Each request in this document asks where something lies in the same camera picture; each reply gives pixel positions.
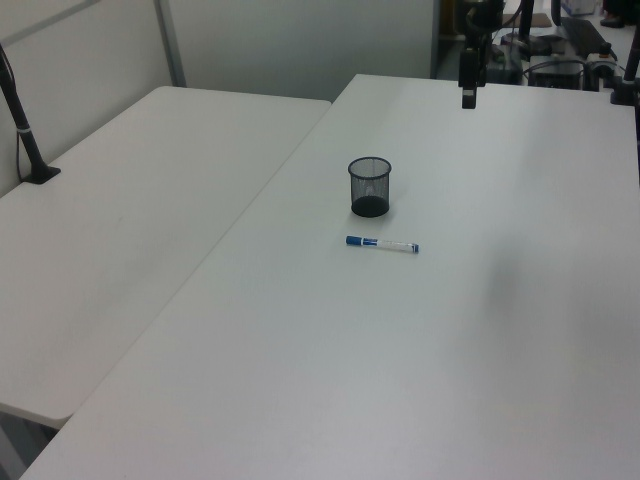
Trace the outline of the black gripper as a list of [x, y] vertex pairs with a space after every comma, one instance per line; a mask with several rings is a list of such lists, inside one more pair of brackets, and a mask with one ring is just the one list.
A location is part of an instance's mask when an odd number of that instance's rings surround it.
[[476, 107], [477, 88], [486, 85], [487, 44], [501, 29], [503, 9], [502, 1], [462, 2], [462, 27], [468, 48], [461, 52], [459, 62], [463, 109]]

